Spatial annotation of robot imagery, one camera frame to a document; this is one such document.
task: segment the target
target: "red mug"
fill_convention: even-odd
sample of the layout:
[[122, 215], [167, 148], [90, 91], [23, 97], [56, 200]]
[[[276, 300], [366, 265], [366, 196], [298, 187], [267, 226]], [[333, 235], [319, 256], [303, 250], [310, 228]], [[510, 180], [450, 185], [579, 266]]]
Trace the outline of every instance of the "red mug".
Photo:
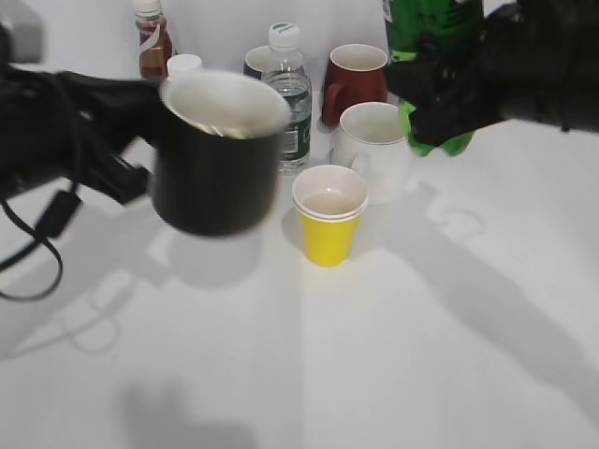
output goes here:
[[330, 53], [325, 77], [322, 123], [339, 124], [341, 114], [357, 103], [387, 101], [383, 67], [387, 54], [371, 45], [348, 44]]

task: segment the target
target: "black mug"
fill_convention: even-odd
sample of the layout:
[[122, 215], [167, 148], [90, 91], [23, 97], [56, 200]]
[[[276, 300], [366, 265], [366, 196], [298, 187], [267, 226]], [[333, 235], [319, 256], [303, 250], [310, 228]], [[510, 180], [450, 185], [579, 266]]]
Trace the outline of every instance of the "black mug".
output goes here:
[[256, 47], [249, 50], [243, 61], [243, 75], [262, 80], [262, 75], [266, 69], [266, 62], [270, 57], [270, 47]]
[[200, 236], [257, 225], [275, 193], [285, 100], [262, 82], [216, 70], [165, 81], [160, 96], [151, 188], [158, 214]]

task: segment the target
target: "yellow paper cup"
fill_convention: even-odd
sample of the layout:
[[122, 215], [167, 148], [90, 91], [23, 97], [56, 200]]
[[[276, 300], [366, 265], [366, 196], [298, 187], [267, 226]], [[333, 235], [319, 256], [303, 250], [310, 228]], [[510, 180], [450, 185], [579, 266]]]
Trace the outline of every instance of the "yellow paper cup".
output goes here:
[[303, 171], [292, 191], [306, 257], [323, 267], [341, 264], [350, 254], [360, 216], [368, 206], [366, 181], [346, 167], [318, 166]]

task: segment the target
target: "brown bottle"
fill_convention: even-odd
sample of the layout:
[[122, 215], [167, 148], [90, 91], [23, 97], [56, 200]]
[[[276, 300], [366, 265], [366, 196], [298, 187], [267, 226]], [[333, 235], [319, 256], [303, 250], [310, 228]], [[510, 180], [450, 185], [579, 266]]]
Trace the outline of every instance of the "brown bottle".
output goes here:
[[168, 76], [167, 61], [175, 54], [160, 0], [135, 0], [139, 29], [139, 73], [146, 80]]

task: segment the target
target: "white bottle cap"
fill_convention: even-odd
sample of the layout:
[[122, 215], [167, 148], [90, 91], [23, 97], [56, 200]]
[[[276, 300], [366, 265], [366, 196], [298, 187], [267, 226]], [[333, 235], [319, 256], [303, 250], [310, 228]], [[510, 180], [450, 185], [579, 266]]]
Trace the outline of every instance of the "white bottle cap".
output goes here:
[[275, 23], [269, 29], [269, 46], [273, 50], [297, 50], [300, 43], [300, 29], [294, 23]]
[[202, 67], [202, 58], [195, 54], [177, 54], [167, 61], [170, 79], [197, 73]]
[[134, 0], [135, 11], [138, 16], [151, 17], [162, 11], [160, 0]]

